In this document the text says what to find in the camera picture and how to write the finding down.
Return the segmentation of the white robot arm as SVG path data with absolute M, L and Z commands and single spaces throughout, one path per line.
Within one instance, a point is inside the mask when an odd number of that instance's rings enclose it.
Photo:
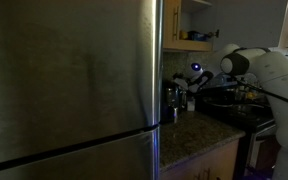
M 194 62 L 173 81 L 184 90 L 198 92 L 212 78 L 253 74 L 266 94 L 276 123 L 278 152 L 272 180 L 288 180 L 288 58 L 267 48 L 242 48 L 227 44 L 213 53 L 205 65 Z

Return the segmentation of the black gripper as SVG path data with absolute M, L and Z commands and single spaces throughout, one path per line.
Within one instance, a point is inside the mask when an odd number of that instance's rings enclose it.
M 175 74 L 173 76 L 173 82 L 179 85 L 185 91 L 196 92 L 198 90 L 197 84 L 189 84 L 189 82 L 179 74 Z

